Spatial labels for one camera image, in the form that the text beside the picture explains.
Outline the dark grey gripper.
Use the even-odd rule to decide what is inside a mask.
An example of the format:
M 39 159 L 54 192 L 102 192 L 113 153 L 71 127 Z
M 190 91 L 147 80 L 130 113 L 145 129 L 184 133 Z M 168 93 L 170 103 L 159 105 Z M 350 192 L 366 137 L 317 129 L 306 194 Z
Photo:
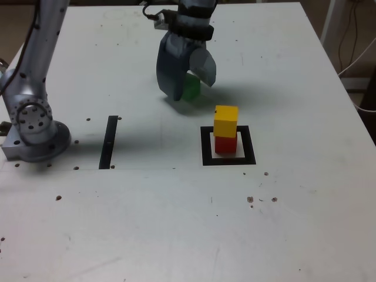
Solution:
M 160 41 L 156 64 L 160 90 L 170 99 L 179 101 L 188 70 L 208 87 L 212 87 L 216 81 L 216 63 L 206 49 L 206 42 L 167 31 Z

